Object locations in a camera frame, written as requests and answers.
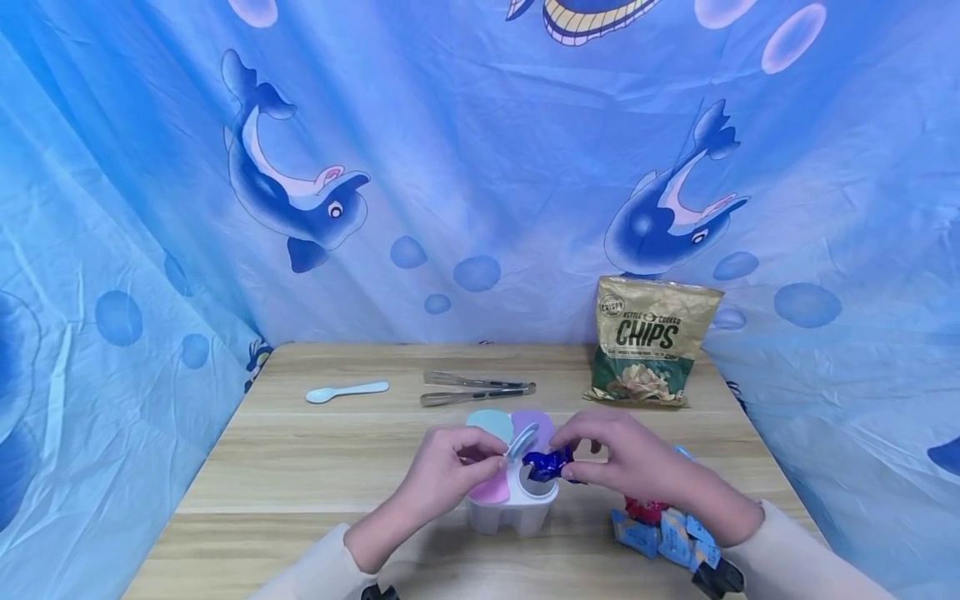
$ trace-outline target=cartoon fish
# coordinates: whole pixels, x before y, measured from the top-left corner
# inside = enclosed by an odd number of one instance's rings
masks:
[[[289,119],[297,107],[280,99],[270,84],[257,84],[233,50],[224,54],[224,84],[240,101],[240,111],[224,129],[230,185],[237,200],[265,228],[287,237],[290,267],[306,273],[324,264],[329,252],[367,220],[367,203],[357,189],[370,182],[366,173],[324,169],[315,180],[298,180],[279,173],[260,148],[257,119],[267,114]]]
[[[270,358],[273,351],[274,349],[268,346],[263,340],[250,342],[250,361],[247,363],[247,371],[250,373],[250,376],[247,382],[244,383],[244,394],[249,392],[250,388],[253,387],[253,382],[257,376],[260,375],[260,370],[263,369],[263,366],[267,363],[267,359]]]
[[[36,313],[24,300],[0,291],[0,532],[22,509],[39,472],[40,449],[27,414],[40,339]],[[54,419],[50,412],[47,419]]]
[[[669,171],[644,176],[613,217],[604,250],[624,276],[659,276],[686,262],[723,235],[731,213],[750,200],[730,194],[702,211],[680,201],[687,176],[704,156],[719,160],[740,145],[736,130],[724,128],[730,119],[723,113],[725,105],[721,100],[710,107],[693,130],[693,150]]]
[[[536,0],[510,0],[507,20],[527,12]],[[544,0],[543,24],[564,46],[582,46],[592,39],[627,27],[660,0]]]
[[[929,448],[926,456],[937,467],[960,477],[960,438]]]

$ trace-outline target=white plastic spoon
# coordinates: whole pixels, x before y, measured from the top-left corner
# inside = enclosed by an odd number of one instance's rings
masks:
[[[346,394],[376,394],[386,392],[390,389],[390,384],[386,381],[374,381],[363,385],[354,385],[348,388],[320,388],[306,393],[306,401],[311,404],[326,404],[335,396],[344,396]]]

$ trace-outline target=metal tongs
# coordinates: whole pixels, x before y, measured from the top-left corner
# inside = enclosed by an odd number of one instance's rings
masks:
[[[420,406],[443,406],[458,402],[483,400],[487,398],[505,396],[529,396],[537,392],[534,382],[518,383],[514,381],[499,381],[496,379],[475,379],[462,377],[443,371],[424,371],[423,383],[427,385],[449,385],[463,388],[489,388],[484,392],[434,392],[420,397]]]

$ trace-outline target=right hand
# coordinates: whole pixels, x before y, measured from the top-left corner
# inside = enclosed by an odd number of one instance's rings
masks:
[[[626,411],[597,408],[577,413],[550,439],[550,446],[574,450],[590,440],[596,454],[608,449],[606,463],[575,461],[564,467],[564,479],[609,488],[638,500],[656,500],[681,506],[689,484],[696,479],[696,464],[667,445]]]

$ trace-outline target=wooden table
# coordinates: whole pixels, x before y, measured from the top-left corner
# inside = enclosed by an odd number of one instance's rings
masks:
[[[541,409],[557,423],[593,406],[580,393],[581,347],[292,345],[260,374],[182,500],[127,600],[239,600],[340,522],[354,522],[402,479],[424,431],[463,424],[479,408]],[[423,409],[424,370],[533,380],[533,396]],[[387,379],[376,396],[307,404],[308,390]],[[702,356],[692,408],[635,414],[672,444],[816,528],[723,379]],[[381,582],[411,600],[631,598],[703,600],[690,573],[613,541],[610,508],[622,497],[562,484],[538,537],[474,534],[463,507],[419,532]]]

